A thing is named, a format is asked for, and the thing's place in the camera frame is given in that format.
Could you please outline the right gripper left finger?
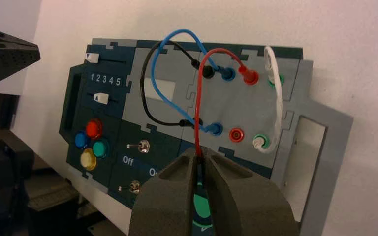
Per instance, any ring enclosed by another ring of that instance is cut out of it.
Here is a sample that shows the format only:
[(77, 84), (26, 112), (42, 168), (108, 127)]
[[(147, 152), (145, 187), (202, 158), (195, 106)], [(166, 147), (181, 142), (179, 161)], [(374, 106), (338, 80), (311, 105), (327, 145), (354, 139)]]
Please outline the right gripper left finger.
[(190, 236), (197, 157), (188, 148), (145, 182), (132, 209), (130, 236)]

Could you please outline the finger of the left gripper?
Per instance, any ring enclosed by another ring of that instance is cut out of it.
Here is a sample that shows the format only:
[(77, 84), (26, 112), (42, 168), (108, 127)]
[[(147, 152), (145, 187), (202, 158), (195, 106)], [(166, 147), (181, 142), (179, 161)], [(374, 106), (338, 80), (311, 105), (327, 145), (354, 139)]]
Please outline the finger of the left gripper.
[(36, 44), (0, 32), (0, 81), (39, 60)]

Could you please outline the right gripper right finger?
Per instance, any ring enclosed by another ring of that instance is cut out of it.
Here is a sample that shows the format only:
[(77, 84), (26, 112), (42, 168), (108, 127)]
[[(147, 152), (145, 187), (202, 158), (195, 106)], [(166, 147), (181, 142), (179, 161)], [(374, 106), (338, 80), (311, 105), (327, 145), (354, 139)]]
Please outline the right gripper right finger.
[(203, 150), (204, 187), (216, 236), (296, 236), (291, 206), (269, 179)]

